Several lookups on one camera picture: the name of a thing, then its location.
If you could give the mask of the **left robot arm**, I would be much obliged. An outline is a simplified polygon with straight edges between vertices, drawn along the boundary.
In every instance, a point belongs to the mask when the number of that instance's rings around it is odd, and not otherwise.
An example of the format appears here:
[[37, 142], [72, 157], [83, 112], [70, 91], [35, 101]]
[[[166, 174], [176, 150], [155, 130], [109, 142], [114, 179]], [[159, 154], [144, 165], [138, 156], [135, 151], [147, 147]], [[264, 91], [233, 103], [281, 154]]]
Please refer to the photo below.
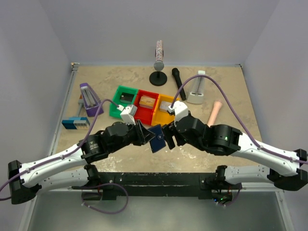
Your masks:
[[33, 199], [42, 189], [40, 182], [57, 173], [106, 159], [109, 154], [131, 144], [145, 145], [154, 137], [141, 121], [134, 125], [115, 122], [60, 153], [31, 163], [11, 161], [8, 164], [11, 203], [18, 205]]

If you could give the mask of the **blue leather card holder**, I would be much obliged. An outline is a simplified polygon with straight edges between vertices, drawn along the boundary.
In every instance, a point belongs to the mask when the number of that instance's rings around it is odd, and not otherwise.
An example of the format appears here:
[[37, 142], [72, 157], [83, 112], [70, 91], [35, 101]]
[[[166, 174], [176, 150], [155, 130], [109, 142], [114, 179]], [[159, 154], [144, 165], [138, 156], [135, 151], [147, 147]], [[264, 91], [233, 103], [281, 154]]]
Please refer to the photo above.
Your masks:
[[156, 153], [161, 149], [165, 148], [166, 142], [164, 139], [164, 134], [161, 125], [158, 124], [156, 126], [149, 128], [148, 130], [155, 135], [155, 137], [150, 140], [150, 147], [152, 153]]

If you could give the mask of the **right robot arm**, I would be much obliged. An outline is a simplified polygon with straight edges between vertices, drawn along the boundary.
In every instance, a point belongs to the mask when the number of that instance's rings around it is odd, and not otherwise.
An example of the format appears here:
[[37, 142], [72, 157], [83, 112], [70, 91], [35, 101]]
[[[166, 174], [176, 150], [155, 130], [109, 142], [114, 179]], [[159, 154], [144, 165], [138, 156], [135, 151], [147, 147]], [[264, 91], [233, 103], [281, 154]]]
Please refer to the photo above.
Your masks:
[[247, 182], [271, 183], [285, 191], [298, 191], [308, 183], [308, 173], [301, 169], [306, 151], [285, 151], [252, 141], [240, 130], [228, 125], [209, 127], [188, 115], [162, 127], [170, 149], [189, 144], [216, 156], [235, 156], [251, 160], [255, 166], [219, 166], [213, 182], [221, 189]]

